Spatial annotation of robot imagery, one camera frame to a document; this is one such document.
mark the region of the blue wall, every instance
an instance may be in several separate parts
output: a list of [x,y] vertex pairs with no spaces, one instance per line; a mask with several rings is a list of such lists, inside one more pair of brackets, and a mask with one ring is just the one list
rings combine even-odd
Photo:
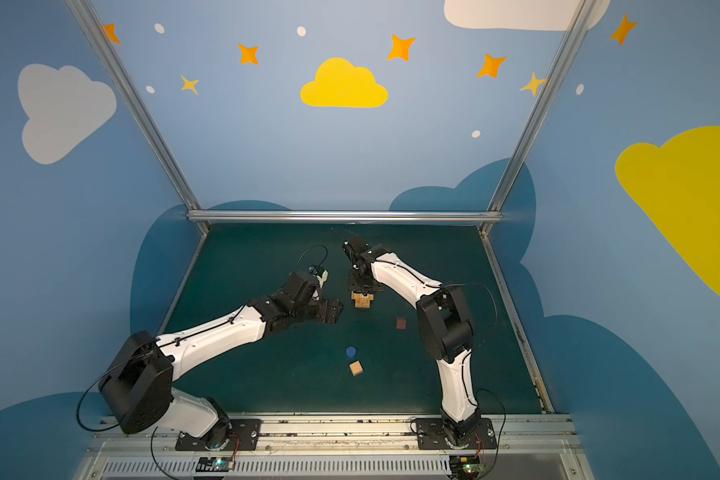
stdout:
[[[22,143],[28,115],[18,94],[29,64],[53,72],[71,65],[114,86],[63,0],[0,2],[0,445],[18,444],[22,465],[42,466],[37,478],[66,478],[40,460],[44,441],[21,451],[15,419],[56,426],[48,446],[58,447],[62,472],[74,470],[84,451],[70,422],[77,394],[58,395],[80,392],[106,368],[131,332],[131,305],[149,311],[140,326],[159,325],[200,233],[182,206],[173,209],[180,198],[116,91],[114,115],[71,152],[51,164],[33,160]],[[150,240],[167,211],[160,223],[181,234]],[[167,266],[160,278],[149,268],[134,277],[137,257]],[[140,286],[155,282],[152,290]],[[85,414],[92,412],[102,413],[95,400]]]
[[[544,78],[562,39],[461,28],[446,19],[443,0],[94,5],[115,25],[115,49],[206,208],[258,200],[386,210],[415,187],[454,188],[510,156],[534,102],[521,89],[533,72]],[[416,38],[407,62],[388,60],[393,35]],[[258,64],[241,64],[238,44],[257,46]],[[477,76],[486,54],[507,58],[496,78]],[[333,57],[370,69],[386,103],[302,102],[302,86]],[[181,76],[198,81],[197,94],[182,90]]]
[[[610,37],[624,14],[638,25],[619,45]],[[613,0],[490,234],[554,404],[572,414],[598,479],[720,478],[720,296],[614,169],[633,144],[708,125],[720,125],[720,0]],[[686,192],[687,204],[705,201]],[[719,210],[709,205],[708,218]]]

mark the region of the wooden block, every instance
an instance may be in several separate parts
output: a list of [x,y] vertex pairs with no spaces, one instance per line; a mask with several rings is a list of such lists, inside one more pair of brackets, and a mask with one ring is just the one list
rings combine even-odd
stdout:
[[360,365],[360,361],[356,361],[355,363],[352,363],[349,365],[349,369],[352,370],[352,374],[354,376],[357,376],[362,373],[362,366]]
[[352,292],[352,299],[355,301],[355,308],[371,308],[373,293],[363,295],[362,293]]

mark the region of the light blue backdrop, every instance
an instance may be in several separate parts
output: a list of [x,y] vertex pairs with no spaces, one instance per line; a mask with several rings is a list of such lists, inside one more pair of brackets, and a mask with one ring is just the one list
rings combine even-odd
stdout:
[[[534,102],[520,89],[546,75],[562,33],[460,28],[443,4],[94,1],[201,205],[291,210],[386,210],[406,190],[456,187],[511,155]],[[387,60],[393,34],[416,38],[409,62]],[[240,64],[238,44],[259,47],[259,65]],[[486,54],[507,57],[498,78],[477,78]],[[332,57],[369,68],[387,102],[304,104],[302,86]]]
[[[181,200],[119,95],[58,162],[28,155],[18,78],[35,63],[114,88],[63,0],[0,2],[0,478],[11,480],[71,477],[91,437],[74,424],[79,392],[130,334],[132,302],[156,328],[200,237],[179,213],[163,217],[173,236],[144,241]],[[137,257],[163,269],[142,272],[156,286],[132,295]],[[88,422],[104,413],[96,398],[84,406]]]
[[[638,25],[619,46],[610,36],[624,14]],[[576,95],[579,84],[584,92]],[[616,159],[632,144],[662,145],[707,125],[720,125],[720,0],[613,0],[585,37],[530,152],[535,214],[529,217],[508,203],[508,221],[492,238],[500,258],[504,255],[501,265],[519,308],[535,295],[520,282],[528,269],[543,315],[587,319],[631,346],[680,401],[720,465],[720,296],[632,201],[614,171]],[[699,168],[704,167],[700,158]],[[502,253],[518,242],[508,234],[512,224],[533,230],[521,264]],[[530,341],[535,350],[557,346],[547,334]],[[581,388],[589,381],[557,362],[565,360],[550,356],[542,367],[562,371]],[[618,359],[613,367],[619,368]],[[653,395],[636,379],[614,381],[634,396]],[[594,399],[571,412],[601,420],[617,415]],[[667,414],[661,407],[652,411]],[[587,425],[595,433],[596,426],[596,420]],[[680,430],[678,436],[685,439]],[[627,434],[628,441],[638,439],[653,454],[652,437]],[[590,444],[617,440],[603,429]],[[636,443],[634,455],[641,451]],[[678,461],[683,456],[673,455]],[[692,458],[702,462],[703,452]]]

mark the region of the white cloud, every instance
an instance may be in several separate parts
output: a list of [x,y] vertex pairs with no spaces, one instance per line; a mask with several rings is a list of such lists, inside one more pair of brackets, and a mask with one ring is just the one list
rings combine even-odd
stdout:
[[29,117],[21,140],[39,164],[61,160],[115,113],[115,93],[66,66],[27,65],[19,73],[19,100]]
[[[597,24],[610,0],[596,0],[588,28]],[[445,0],[445,18],[462,28],[567,30],[579,0]]]

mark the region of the star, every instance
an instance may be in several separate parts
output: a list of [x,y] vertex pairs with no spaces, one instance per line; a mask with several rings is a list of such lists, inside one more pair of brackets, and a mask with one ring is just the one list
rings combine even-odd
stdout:
[[191,90],[195,92],[195,95],[197,95],[197,90],[195,90],[195,83],[199,82],[200,80],[195,80],[194,82],[190,82],[186,78],[184,78],[184,75],[181,76],[181,79],[184,81],[184,86],[181,88],[182,90]]
[[115,24],[111,23],[108,25],[102,25],[104,27],[104,31],[106,32],[106,36],[110,38],[112,42],[120,43],[120,39],[115,35]]
[[242,52],[242,58],[240,58],[240,65],[244,63],[252,63],[254,65],[258,65],[259,61],[256,60],[256,50],[259,50],[259,47],[243,47],[240,44],[237,44],[238,47],[240,47],[240,52]]
[[539,80],[538,78],[536,78],[536,72],[533,72],[533,73],[531,74],[530,83],[528,83],[528,85],[522,87],[522,88],[520,89],[520,91],[530,90],[530,91],[534,92],[534,96],[536,96],[536,91],[538,90],[539,85],[541,85],[542,83],[544,83],[544,82],[546,82],[546,81],[547,81],[546,78],[542,78],[541,80]]
[[409,38],[408,40],[401,40],[400,38],[392,36],[392,51],[389,53],[387,60],[393,58],[402,58],[406,62],[408,61],[408,49],[414,42],[415,38]]
[[637,22],[630,22],[626,15],[624,15],[624,20],[621,21],[621,25],[619,25],[618,29],[610,37],[612,40],[618,40],[619,45],[623,45],[624,38],[626,38],[626,35],[630,33],[635,26],[637,26]]
[[480,73],[478,73],[478,78],[483,75],[490,75],[491,77],[496,78],[496,75],[499,74],[499,67],[501,66],[501,63],[506,59],[507,57],[493,58],[489,54],[486,54],[485,65],[483,65],[483,69],[480,70]]

